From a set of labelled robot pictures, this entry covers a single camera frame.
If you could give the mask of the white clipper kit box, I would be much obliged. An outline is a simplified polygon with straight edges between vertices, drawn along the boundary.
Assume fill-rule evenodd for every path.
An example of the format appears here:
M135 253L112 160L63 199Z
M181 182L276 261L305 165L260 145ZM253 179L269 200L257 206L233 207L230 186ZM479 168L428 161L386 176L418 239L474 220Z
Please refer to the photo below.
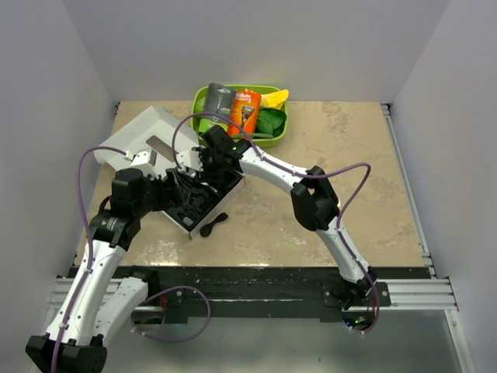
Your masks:
M124 156L126 151L137 153L150 148L147 139L157 137L171 141L178 120L162 106L150 106L126 126L104 141L95 151L99 164L108 164L115 172L130 168ZM199 180L197 173L181 173L176 164L158 154L155 173L151 176L165 184L170 205L161 212L190 238L211 223L245 185L245 177L234 170L226 170L221 179L212 183ZM94 239L118 242L128 246L141 228L142 218L125 218L110 213L110 197L99 206L98 214L90 221Z

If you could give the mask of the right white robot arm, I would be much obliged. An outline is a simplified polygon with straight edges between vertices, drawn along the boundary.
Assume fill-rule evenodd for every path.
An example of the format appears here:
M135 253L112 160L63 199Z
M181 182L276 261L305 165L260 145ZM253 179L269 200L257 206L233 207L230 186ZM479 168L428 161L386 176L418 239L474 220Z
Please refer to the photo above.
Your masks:
M346 299L354 305L364 305L378 296L377 277L343 224L345 209L339 207L339 198L329 182L330 174L318 166L305 169L286 163L264 152L253 141L234 141L218 126L201 138L207 146L200 151L205 173L235 169L259 177L290 195L298 223L318 235L338 264Z

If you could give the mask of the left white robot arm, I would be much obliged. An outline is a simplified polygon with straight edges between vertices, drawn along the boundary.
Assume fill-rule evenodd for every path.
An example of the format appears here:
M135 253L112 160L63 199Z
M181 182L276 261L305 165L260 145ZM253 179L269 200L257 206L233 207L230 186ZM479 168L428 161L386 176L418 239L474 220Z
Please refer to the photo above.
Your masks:
M110 341L133 310L160 298L158 272L134 267L103 299L141 219L172 205L176 183L128 168L116 172L111 189L87 225L83 260L59 312L44 335L27 342L26 353L42 372L100 372Z

